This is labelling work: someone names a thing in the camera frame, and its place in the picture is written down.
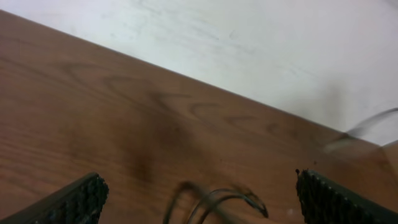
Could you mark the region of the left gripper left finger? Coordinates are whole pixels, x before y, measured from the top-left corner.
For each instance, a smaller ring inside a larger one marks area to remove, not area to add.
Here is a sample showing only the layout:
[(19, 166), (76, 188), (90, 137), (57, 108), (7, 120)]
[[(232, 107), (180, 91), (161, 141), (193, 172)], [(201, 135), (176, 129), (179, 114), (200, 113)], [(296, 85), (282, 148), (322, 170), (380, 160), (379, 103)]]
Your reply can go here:
[(109, 187), (93, 172), (1, 220), (1, 224), (98, 224)]

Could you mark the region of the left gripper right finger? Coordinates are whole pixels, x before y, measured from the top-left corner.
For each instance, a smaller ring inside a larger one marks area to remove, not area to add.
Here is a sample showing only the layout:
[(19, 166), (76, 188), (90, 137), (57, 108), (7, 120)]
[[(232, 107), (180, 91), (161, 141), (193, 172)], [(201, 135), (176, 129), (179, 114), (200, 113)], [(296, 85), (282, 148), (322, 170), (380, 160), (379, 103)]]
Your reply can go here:
[(296, 191), (307, 224), (397, 224), (397, 213), (314, 170), (296, 170)]

